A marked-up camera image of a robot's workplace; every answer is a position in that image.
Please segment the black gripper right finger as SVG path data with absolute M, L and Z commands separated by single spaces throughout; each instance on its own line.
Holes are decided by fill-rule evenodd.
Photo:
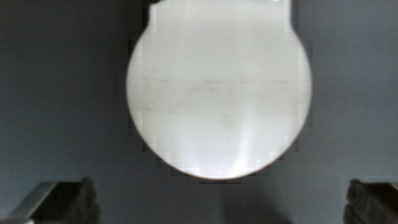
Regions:
M 398 224 L 398 183 L 349 181 L 342 224 Z

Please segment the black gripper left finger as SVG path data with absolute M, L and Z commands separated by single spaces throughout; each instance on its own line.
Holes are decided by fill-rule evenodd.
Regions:
M 100 224 L 92 179 L 40 182 L 0 224 Z

